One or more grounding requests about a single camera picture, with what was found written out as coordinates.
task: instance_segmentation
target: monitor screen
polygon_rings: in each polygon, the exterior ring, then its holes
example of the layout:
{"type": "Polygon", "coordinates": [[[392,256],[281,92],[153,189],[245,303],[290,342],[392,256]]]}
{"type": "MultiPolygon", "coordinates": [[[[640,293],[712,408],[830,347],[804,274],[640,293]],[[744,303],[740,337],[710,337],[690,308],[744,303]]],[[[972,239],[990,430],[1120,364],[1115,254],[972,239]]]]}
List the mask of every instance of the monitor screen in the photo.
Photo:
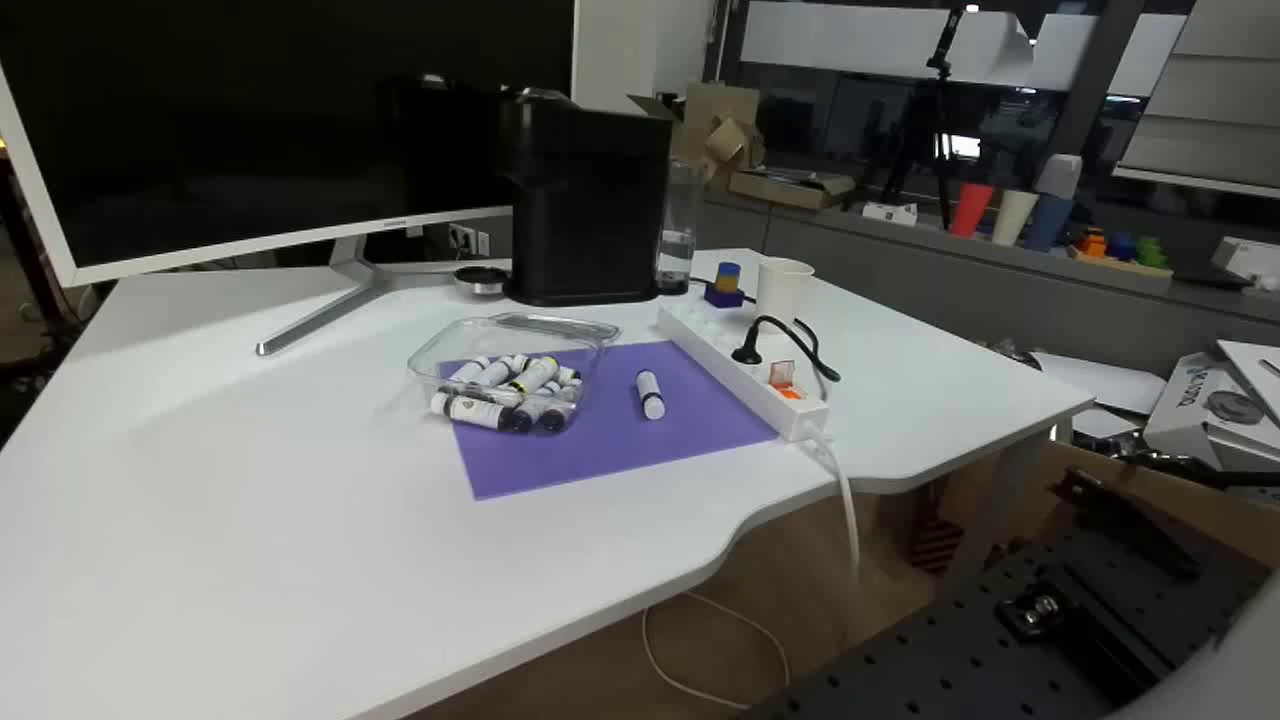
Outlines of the monitor screen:
{"type": "Polygon", "coordinates": [[[6,0],[0,138],[66,283],[449,209],[469,117],[423,75],[569,92],[574,0],[6,0]]]}

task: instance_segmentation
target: monitor stand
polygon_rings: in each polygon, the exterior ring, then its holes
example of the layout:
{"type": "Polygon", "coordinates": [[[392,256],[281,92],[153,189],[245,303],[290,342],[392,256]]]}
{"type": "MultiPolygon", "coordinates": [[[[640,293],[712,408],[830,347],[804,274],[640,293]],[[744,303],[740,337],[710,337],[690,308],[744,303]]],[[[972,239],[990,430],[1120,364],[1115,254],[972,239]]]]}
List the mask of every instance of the monitor stand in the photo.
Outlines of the monitor stand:
{"type": "Polygon", "coordinates": [[[354,289],[318,308],[312,318],[290,326],[286,331],[260,342],[256,358],[274,358],[392,289],[389,276],[363,259],[363,239],[367,238],[335,239],[329,256],[329,267],[347,276],[354,289]]]}

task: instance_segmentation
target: purple mat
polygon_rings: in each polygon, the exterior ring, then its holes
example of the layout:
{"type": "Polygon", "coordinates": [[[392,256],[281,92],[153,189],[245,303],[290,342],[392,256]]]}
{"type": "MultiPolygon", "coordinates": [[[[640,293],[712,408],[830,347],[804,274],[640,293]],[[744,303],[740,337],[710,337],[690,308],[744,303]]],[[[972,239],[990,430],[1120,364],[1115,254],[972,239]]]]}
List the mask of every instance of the purple mat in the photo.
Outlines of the purple mat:
{"type": "MultiPolygon", "coordinates": [[[[551,354],[585,370],[590,354],[551,354]]],[[[560,436],[500,436],[456,426],[473,495],[511,495],[682,455],[724,452],[773,441],[778,433],[720,389],[677,346],[607,347],[594,371],[581,415],[560,436]],[[636,371],[656,371],[668,415],[647,426],[636,399],[636,371]]]]}

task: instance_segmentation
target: computer monitor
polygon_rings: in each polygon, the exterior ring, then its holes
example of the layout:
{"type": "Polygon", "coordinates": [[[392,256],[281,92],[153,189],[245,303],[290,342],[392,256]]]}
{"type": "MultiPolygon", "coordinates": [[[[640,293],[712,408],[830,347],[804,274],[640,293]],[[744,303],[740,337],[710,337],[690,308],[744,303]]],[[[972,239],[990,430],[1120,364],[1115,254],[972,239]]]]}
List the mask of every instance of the computer monitor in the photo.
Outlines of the computer monitor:
{"type": "Polygon", "coordinates": [[[451,175],[477,129],[405,87],[574,92],[574,25],[574,0],[6,0],[0,138],[68,289],[506,218],[451,175]]]}

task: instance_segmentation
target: desk leg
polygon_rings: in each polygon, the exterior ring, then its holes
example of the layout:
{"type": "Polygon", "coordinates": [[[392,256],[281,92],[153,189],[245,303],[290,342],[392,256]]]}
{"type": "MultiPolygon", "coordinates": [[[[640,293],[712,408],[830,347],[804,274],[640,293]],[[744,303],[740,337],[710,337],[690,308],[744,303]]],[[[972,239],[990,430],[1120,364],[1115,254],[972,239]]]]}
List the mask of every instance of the desk leg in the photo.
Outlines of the desk leg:
{"type": "Polygon", "coordinates": [[[996,469],[996,483],[983,495],[983,506],[972,511],[967,534],[943,572],[943,584],[939,584],[943,593],[957,587],[962,580],[983,572],[983,561],[994,558],[996,542],[1006,536],[1041,452],[1046,452],[1046,436],[1006,450],[999,469],[996,469]]]}

